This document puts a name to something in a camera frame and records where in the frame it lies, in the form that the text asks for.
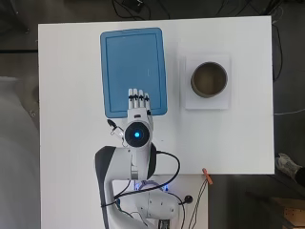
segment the floor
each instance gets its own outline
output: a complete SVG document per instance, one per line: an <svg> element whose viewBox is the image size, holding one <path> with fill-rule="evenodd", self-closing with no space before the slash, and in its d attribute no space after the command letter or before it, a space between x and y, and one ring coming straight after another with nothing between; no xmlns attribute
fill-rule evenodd
<svg viewBox="0 0 305 229"><path fill-rule="evenodd" d="M172 19L215 17L221 0L161 0ZM152 19L167 19L167 14L156 0L146 0ZM252 0L252 6L263 9L268 1ZM235 16L244 6L244 0L229 0L217 16ZM0 50L37 49L37 24L119 21L110 0L17 0L16 8L22 21L30 28L24 34L11 31L0 36ZM274 83L274 112L285 113L305 108L305 4L288 1L282 5L274 20L280 31L283 51L283 70ZM247 7L239 15L256 15ZM141 16L147 18L143 10ZM279 69L279 48L274 33L274 69ZM38 55L0 54L0 75L20 79L18 94L39 128L37 103ZM274 117L274 146L276 153L286 153L295 162L305 166L305 113ZM258 204L247 198L252 191L267 197L304 198L305 190L280 173L268 176L213 176L209 191L210 228L281 228Z"/></svg>

